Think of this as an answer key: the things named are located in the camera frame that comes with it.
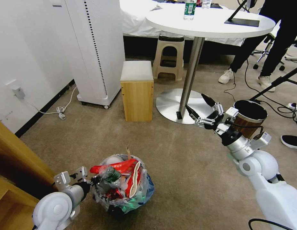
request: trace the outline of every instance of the white sneaker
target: white sneaker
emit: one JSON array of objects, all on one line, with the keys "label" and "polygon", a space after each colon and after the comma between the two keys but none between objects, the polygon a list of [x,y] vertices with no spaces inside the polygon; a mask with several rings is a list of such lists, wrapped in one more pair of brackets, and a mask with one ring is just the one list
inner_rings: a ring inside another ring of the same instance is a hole
[{"label": "white sneaker", "polygon": [[[263,88],[263,89],[268,88],[272,82],[269,76],[268,77],[259,76],[257,81],[260,84],[261,88]],[[269,90],[269,92],[274,92],[274,91],[275,91],[275,87],[273,87]]]},{"label": "white sneaker", "polygon": [[222,74],[222,76],[219,77],[218,82],[220,82],[221,84],[227,84],[229,80],[233,78],[234,78],[234,72],[232,71],[232,69],[225,70],[224,74]]}]

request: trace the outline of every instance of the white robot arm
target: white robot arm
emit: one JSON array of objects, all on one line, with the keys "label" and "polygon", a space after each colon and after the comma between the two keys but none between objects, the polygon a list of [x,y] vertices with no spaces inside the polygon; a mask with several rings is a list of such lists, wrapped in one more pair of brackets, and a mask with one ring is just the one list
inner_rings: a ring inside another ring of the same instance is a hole
[{"label": "white robot arm", "polygon": [[86,181],[87,168],[80,167],[71,175],[77,180],[69,185],[71,178],[67,171],[54,177],[59,192],[48,194],[36,205],[33,221],[38,230],[63,230],[79,214],[80,202],[85,199],[91,189]]},{"label": "white robot arm", "polygon": [[[215,103],[211,98],[202,96],[208,105]],[[285,182],[278,171],[276,159],[271,154],[258,150],[268,145],[271,136],[262,132],[252,140],[245,138],[231,127],[238,110],[231,107],[220,115],[223,109],[219,103],[215,103],[217,104],[219,109],[212,106],[214,112],[204,119],[188,105],[186,108],[195,120],[195,125],[213,129],[221,137],[222,144],[230,151],[229,158],[255,188],[257,203],[266,219],[286,226],[287,229],[297,230],[297,190]],[[282,229],[276,225],[270,226],[273,230]]]}]

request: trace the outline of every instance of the black stand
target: black stand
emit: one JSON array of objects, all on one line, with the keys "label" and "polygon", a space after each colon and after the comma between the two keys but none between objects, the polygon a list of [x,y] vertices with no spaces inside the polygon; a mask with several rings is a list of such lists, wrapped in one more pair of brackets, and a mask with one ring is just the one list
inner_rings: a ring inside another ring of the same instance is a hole
[{"label": "black stand", "polygon": [[236,19],[234,16],[238,13],[238,11],[244,6],[244,4],[248,0],[244,0],[241,5],[235,10],[235,12],[224,22],[225,24],[234,24],[234,25],[242,25],[242,26],[253,26],[259,27],[258,20],[249,20],[249,19]]},{"label": "black stand", "polygon": [[250,101],[255,100],[256,98],[258,98],[259,96],[261,96],[261,95],[264,94],[265,92],[269,91],[271,88],[276,87],[276,86],[280,85],[281,83],[283,83],[283,82],[285,82],[285,81],[288,81],[288,82],[291,82],[291,83],[297,85],[297,82],[296,82],[296,81],[293,81],[293,80],[290,80],[290,79],[289,79],[290,77],[292,77],[292,76],[295,75],[296,73],[297,73],[297,67],[296,67],[294,70],[292,70],[291,72],[287,73],[284,77],[279,77],[279,78],[277,78],[275,81],[273,81],[273,82],[271,83],[271,85],[270,85],[268,88],[266,88],[266,89],[264,89],[263,91],[261,91],[260,93],[256,94],[254,97],[252,97],[252,98],[250,99]]}]

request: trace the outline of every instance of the shoe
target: shoe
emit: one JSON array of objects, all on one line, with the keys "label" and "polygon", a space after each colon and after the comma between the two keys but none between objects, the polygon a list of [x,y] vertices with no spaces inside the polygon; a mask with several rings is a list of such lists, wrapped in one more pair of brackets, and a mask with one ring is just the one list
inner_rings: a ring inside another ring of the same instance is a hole
[{"label": "shoe", "polygon": [[292,149],[297,149],[297,136],[282,135],[280,140],[285,146]]},{"label": "shoe", "polygon": [[232,69],[225,70],[224,74],[222,74],[222,76],[219,77],[218,82],[220,82],[221,84],[227,84],[229,80],[233,78],[234,78],[234,72],[232,71]]},{"label": "shoe", "polygon": [[[257,81],[260,84],[261,88],[263,89],[266,89],[271,85],[271,79],[269,76],[268,77],[259,76]],[[275,91],[275,87],[269,89],[269,92],[274,92],[274,91]]]}]

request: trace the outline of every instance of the plastic stool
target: plastic stool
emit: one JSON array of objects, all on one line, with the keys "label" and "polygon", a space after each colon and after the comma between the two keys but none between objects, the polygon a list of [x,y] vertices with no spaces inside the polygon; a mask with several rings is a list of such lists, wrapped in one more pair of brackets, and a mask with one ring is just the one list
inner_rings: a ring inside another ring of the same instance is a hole
[{"label": "plastic stool", "polygon": [[[153,64],[154,79],[158,78],[159,73],[173,73],[175,74],[175,81],[182,80],[184,71],[184,45],[184,37],[159,36],[156,49],[156,56]],[[176,57],[163,55],[164,48],[168,46],[172,46],[177,50]],[[174,64],[174,66],[164,66],[165,62]]]},{"label": "plastic stool", "polygon": [[151,61],[125,61],[121,89],[126,121],[151,121],[154,79]]}]

